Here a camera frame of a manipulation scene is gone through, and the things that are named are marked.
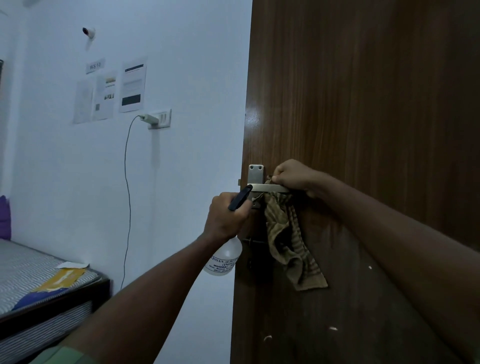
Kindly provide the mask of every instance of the hand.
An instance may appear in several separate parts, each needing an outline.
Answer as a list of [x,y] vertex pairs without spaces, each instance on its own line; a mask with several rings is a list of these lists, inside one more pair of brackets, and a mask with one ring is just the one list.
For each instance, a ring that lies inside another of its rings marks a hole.
[[292,190],[306,191],[309,197],[316,197],[311,188],[319,174],[319,171],[313,170],[297,160],[289,159],[275,168],[272,182]]
[[237,210],[230,211],[228,206],[236,195],[238,193],[222,192],[213,198],[203,236],[224,244],[239,233],[253,204],[246,200]]

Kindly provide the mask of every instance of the white wall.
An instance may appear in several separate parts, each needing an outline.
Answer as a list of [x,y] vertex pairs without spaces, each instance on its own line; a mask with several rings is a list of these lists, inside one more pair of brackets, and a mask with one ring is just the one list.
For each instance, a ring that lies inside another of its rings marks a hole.
[[[132,233],[126,283],[193,241],[212,196],[238,191],[252,1],[43,0],[28,12],[11,188],[13,239],[122,278],[128,231],[123,152],[130,121],[72,125],[76,81],[148,55],[145,111],[172,108],[172,127],[137,121],[127,173]],[[97,38],[86,47],[83,26]],[[158,362],[227,363],[234,273],[195,282]]]
[[0,0],[0,195],[9,195],[21,89],[26,9],[18,0]]

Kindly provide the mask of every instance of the person's right arm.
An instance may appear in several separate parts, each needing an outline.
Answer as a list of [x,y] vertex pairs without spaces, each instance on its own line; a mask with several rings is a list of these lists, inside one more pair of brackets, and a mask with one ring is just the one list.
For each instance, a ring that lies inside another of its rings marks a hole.
[[444,340],[480,361],[479,253],[296,160],[272,181],[324,200]]

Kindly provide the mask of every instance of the brown wooden door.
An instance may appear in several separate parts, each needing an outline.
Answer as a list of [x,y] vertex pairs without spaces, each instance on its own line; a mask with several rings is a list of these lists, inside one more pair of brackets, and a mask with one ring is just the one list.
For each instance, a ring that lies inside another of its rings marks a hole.
[[[476,0],[253,0],[242,186],[295,158],[478,248],[479,19]],[[232,364],[461,362],[326,206],[295,206],[330,287],[295,292],[244,244]],[[265,240],[262,215],[242,234]]]

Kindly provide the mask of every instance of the white spray bottle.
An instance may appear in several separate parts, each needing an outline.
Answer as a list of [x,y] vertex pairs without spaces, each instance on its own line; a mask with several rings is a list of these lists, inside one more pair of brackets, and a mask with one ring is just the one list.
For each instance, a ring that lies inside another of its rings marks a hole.
[[[242,206],[248,197],[248,194],[252,190],[252,185],[249,184],[233,199],[228,206],[230,211],[235,211]],[[224,276],[230,272],[242,251],[241,241],[238,237],[234,237],[223,244],[212,257],[208,260],[208,263],[204,266],[204,271],[214,276]]]

